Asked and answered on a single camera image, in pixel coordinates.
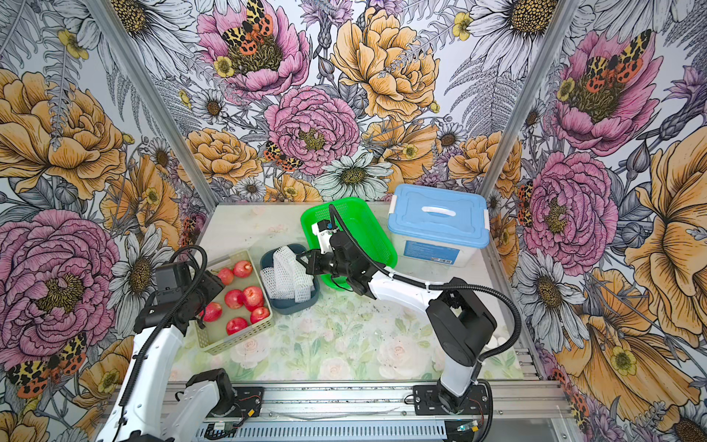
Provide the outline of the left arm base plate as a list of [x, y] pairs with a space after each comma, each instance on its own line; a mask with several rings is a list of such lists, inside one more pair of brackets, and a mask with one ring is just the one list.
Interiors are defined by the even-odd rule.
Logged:
[[235, 386], [233, 388], [234, 403], [222, 413], [210, 412], [207, 418], [243, 419], [261, 415], [265, 388], [262, 386]]

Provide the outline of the foam net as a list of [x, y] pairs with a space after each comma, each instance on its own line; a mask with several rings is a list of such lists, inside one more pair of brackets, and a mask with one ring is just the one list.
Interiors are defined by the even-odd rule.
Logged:
[[261, 281], [269, 297], [276, 300], [302, 303], [311, 299], [311, 292], [314, 290], [311, 276], [279, 267], [266, 267], [261, 270]]
[[283, 246], [276, 250], [274, 267], [306, 274], [305, 268], [296, 261], [296, 254], [288, 246]]

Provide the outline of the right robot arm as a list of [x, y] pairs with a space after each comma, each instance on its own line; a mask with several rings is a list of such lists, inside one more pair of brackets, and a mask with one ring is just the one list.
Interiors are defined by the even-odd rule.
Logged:
[[[473, 388], [482, 382], [479, 375], [485, 360], [510, 350], [520, 338], [523, 320], [517, 305], [510, 296], [486, 285], [469, 284], [458, 277], [447, 283], [423, 281], [384, 265], [365, 247], [370, 242], [379, 243], [382, 237], [382, 228], [370, 208], [353, 211], [353, 218], [363, 224], [357, 233], [351, 230], [353, 222], [344, 218], [345, 211], [335, 203], [307, 210], [300, 222], [315, 243], [296, 259], [310, 276], [343, 279], [344, 291], [392, 302], [427, 316], [447, 357], [432, 404], [447, 414], [463, 414]], [[497, 321], [480, 294], [506, 305], [513, 318], [512, 333], [495, 347], [489, 343]]]

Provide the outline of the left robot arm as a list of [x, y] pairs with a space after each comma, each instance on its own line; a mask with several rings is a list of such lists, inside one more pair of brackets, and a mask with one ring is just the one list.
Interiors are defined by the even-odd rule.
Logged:
[[117, 401], [97, 441], [195, 441], [209, 414], [228, 412], [234, 403], [222, 368], [192, 376], [177, 408], [162, 417], [169, 376], [190, 322], [224, 288], [207, 272], [206, 251], [196, 245], [174, 252], [158, 269], [158, 291], [134, 324], [134, 349]]

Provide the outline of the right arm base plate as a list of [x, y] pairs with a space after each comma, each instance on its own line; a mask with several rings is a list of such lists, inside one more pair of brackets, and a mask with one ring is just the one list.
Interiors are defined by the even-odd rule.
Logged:
[[492, 399], [491, 390], [481, 383], [471, 385], [462, 398], [442, 392], [440, 384], [412, 387], [412, 405], [416, 415], [489, 414]]

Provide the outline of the bare red apple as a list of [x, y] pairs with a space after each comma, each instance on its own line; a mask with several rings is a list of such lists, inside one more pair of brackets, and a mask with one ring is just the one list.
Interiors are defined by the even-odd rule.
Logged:
[[233, 274], [237, 278], [248, 278], [252, 275], [253, 265], [248, 260], [241, 260], [233, 267]]
[[252, 325], [267, 320], [271, 316], [270, 309], [267, 307], [258, 307], [250, 313], [250, 323]]
[[209, 303], [202, 313], [201, 317], [204, 322], [215, 322], [222, 317], [223, 307], [217, 302]]
[[244, 318], [234, 318], [226, 324], [226, 333], [228, 336], [239, 333], [250, 326], [248, 321]]
[[240, 309], [244, 306], [244, 294], [239, 289], [233, 289], [225, 294], [225, 303], [230, 309]]
[[233, 270], [228, 267], [222, 268], [217, 276], [219, 277], [221, 283], [227, 287], [228, 285], [231, 285], [235, 279], [235, 274], [233, 273]]
[[248, 311], [255, 311], [264, 306], [264, 294], [260, 287], [251, 285], [243, 290], [243, 305]]

